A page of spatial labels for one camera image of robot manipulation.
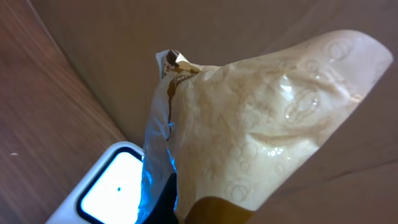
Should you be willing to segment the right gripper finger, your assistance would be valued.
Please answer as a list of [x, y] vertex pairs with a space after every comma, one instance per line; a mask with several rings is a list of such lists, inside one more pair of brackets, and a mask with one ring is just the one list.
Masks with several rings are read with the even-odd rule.
[[143, 224], [178, 224], [174, 214], [174, 206], [177, 199], [177, 174], [170, 175], [161, 195], [149, 216]]

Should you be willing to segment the snack packet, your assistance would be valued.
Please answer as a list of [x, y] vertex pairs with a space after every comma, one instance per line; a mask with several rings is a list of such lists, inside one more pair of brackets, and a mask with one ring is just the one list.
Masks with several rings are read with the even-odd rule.
[[393, 62], [338, 30], [223, 66], [156, 55], [137, 222], [177, 174], [178, 223], [245, 223], [349, 118]]

